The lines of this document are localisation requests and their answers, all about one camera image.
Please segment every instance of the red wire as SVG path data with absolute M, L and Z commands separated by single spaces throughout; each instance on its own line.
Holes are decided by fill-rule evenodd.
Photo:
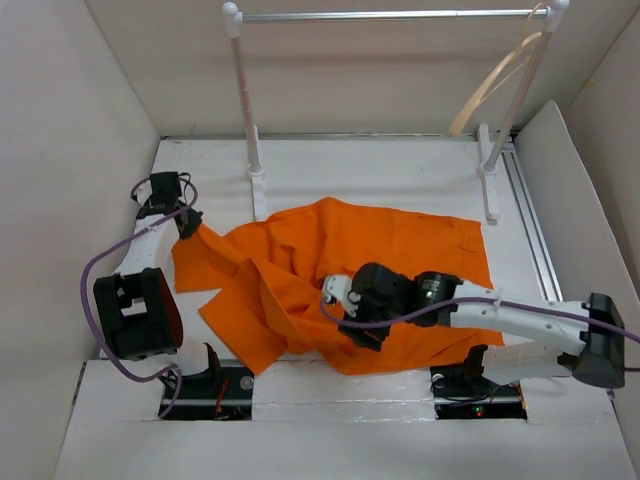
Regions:
M 216 411 L 213 414 L 213 419 L 214 420 L 218 418 L 218 414 L 222 410 L 220 408 L 220 402 L 222 401 L 222 397 L 224 397 L 224 394 L 227 391 L 227 385 L 229 385 L 229 379 L 228 378 L 224 381 L 224 384 L 222 385 L 222 391 L 220 392 L 220 395 L 218 395 L 218 399 L 216 400 Z

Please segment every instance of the white wall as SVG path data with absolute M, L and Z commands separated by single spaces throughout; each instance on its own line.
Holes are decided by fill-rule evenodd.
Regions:
M 573 102 L 567 123 L 640 291 L 640 14 Z M 634 324 L 637 319 L 628 321 L 630 328 Z M 637 351 L 639 347 L 629 348 Z M 636 471 L 640 471 L 639 397 L 638 381 L 616 393 L 618 416 Z
M 237 1 L 253 13 L 531 8 L 537 3 Z M 220 14 L 224 0 L 86 2 L 161 134 L 242 131 Z M 521 119 L 551 98 L 567 106 L 639 5 L 640 0 L 573 0 Z M 248 26 L 242 38 L 256 122 L 265 132 L 444 132 L 515 46 L 521 29 L 522 22 L 513 20 Z M 487 102 L 475 120 L 499 128 L 516 84 Z
M 0 68 L 0 476 L 41 479 L 92 347 L 80 272 L 158 136 L 81 0 L 0 1 Z

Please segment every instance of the orange fabric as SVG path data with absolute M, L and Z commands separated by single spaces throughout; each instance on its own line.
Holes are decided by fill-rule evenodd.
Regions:
M 435 270 L 491 288 L 478 222 L 326 198 L 224 237 L 202 225 L 174 246 L 173 259 L 177 292 L 222 288 L 200 313 L 256 374 L 286 351 L 317 350 L 355 375 L 458 363 L 474 345 L 502 344 L 497 332 L 399 324 L 374 352 L 354 346 L 319 308 L 327 275 L 353 276 L 367 262 L 410 278 Z

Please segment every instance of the orange shirt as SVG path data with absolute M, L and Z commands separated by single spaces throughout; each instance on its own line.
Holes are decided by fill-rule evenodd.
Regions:
M 286 351 L 317 350 L 355 375 L 459 363 L 474 345 L 502 345 L 497 332 L 398 324 L 374 352 L 356 347 L 319 308 L 325 277 L 353 276 L 368 262 L 409 278 L 432 270 L 491 288 L 478 222 L 325 198 L 224 237 L 201 225 L 176 243 L 173 259 L 178 293 L 222 288 L 200 313 L 255 374 Z

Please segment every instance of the metal rod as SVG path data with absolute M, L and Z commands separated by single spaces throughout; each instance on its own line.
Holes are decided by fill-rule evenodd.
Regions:
M 553 32 L 542 32 L 542 35 L 536 44 L 536 48 L 527 63 L 527 68 L 524 72 L 524 76 L 522 77 L 522 81 L 520 82 L 520 86 L 518 87 L 518 91 L 516 92 L 515 97 L 513 97 L 513 102 L 511 102 L 507 116 L 505 117 L 502 128 L 500 129 L 500 135 L 498 135 L 498 139 L 493 145 L 491 155 L 489 155 L 489 158 L 480 165 L 485 172 L 492 172 L 496 168 L 498 157 L 502 153 L 502 148 L 507 141 L 507 137 L 511 133 L 511 128 L 513 127 L 513 122 L 515 122 L 520 105 L 522 105 L 524 97 L 527 95 L 527 91 L 531 86 L 536 70 L 538 70 L 544 51 L 549 46 L 549 41 L 551 40 L 552 35 Z
M 256 136 L 253 112 L 251 111 L 251 103 L 249 102 L 249 87 L 247 86 L 247 74 L 244 70 L 240 37 L 231 38 L 231 46 L 233 47 L 233 62 L 236 68 L 238 93 L 240 94 L 240 103 L 242 104 L 242 119 L 244 121 L 245 134 L 247 135 L 249 172 L 260 173 L 262 171 L 262 165 L 260 165 L 258 158 L 258 137 Z
M 545 19 L 548 8 L 541 8 L 533 18 Z M 504 10 L 417 10 L 396 12 L 327 12 L 327 13 L 243 13 L 242 24 L 289 22 L 371 22 L 378 20 L 425 20 L 459 18 L 513 18 L 523 20 L 531 9 Z

